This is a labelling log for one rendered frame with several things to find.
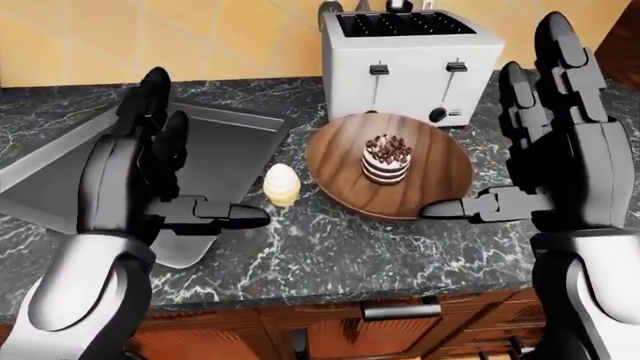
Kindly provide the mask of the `wooden cabinet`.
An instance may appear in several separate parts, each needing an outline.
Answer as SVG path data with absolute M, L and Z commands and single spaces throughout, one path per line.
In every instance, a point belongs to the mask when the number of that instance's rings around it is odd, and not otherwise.
M 296 360 L 292 332 L 306 329 L 310 360 L 499 360 L 510 336 L 540 340 L 533 290 L 445 294 L 439 317 L 365 322 L 359 302 L 148 316 L 127 345 L 135 360 Z

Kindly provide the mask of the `white frosted yellow cupcake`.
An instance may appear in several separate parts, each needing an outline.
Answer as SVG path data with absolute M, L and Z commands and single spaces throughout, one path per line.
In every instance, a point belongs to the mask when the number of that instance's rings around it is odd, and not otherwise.
M 263 179 L 263 192 L 275 206 L 292 206 L 301 188 L 299 176 L 286 164 L 274 164 Z

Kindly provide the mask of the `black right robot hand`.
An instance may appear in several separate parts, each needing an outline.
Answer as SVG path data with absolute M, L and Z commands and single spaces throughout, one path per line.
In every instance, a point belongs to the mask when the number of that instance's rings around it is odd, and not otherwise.
M 431 203 L 420 218 L 473 224 L 528 219 L 541 232 L 623 227 L 634 161 L 622 123 L 602 104 L 607 85 L 599 65 L 558 11 L 540 21 L 534 43 L 536 83 L 517 62 L 499 74 L 498 120 L 512 143 L 506 161 L 512 184 Z

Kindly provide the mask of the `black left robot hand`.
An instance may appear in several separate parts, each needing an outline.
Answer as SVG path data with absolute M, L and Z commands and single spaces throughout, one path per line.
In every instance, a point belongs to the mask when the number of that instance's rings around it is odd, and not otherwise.
M 183 111 L 167 112 L 170 91 L 169 74 L 155 67 L 126 93 L 113 130 L 97 140 L 84 166 L 78 233 L 152 245 L 161 230 L 216 236 L 270 224 L 259 207 L 179 194 L 177 173 L 187 160 L 190 126 Z

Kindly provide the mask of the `brown wooden bowl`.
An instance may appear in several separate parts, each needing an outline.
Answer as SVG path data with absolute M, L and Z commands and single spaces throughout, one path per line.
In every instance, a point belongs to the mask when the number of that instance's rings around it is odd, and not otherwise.
M 376 218 L 417 218 L 422 206 L 464 197 L 473 178 L 450 135 L 385 113 L 333 119 L 310 140 L 307 163 L 329 197 Z

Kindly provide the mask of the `grey metal tray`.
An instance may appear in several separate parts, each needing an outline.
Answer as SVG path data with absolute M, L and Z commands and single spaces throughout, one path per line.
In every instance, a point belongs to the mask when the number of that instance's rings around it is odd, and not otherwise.
M 188 157 L 178 171 L 179 194 L 237 203 L 288 134 L 292 120 L 250 110 L 172 102 L 189 117 Z M 109 109 L 0 170 L 0 214 L 76 232 L 78 189 L 96 141 L 116 122 Z

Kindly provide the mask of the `white four-slot toaster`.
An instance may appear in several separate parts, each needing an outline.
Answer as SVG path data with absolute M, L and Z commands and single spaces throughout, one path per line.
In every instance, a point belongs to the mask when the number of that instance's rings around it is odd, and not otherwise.
M 330 119 L 374 111 L 468 125 L 504 49 L 490 30 L 444 10 L 327 12 L 322 26 Z

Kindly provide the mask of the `chocolate layer cake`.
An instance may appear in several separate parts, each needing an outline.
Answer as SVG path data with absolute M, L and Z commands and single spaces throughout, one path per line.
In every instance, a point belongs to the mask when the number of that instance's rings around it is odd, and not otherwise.
M 362 152 L 364 176 L 378 185 L 396 185 L 408 173 L 413 149 L 395 135 L 383 134 L 368 140 Z

